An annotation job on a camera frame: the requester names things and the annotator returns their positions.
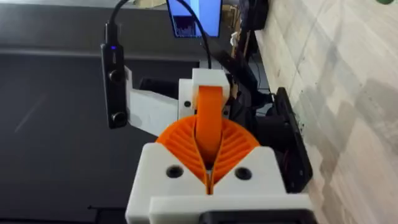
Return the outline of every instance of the wood paneling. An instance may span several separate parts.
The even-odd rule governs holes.
[[[271,0],[256,32],[313,167],[320,223],[398,222],[398,3]]]

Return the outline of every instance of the monitor screen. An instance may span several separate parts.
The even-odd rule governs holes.
[[[220,32],[222,0],[184,0],[195,12],[205,32],[218,37]],[[194,18],[177,0],[167,0],[174,36],[201,37]]]

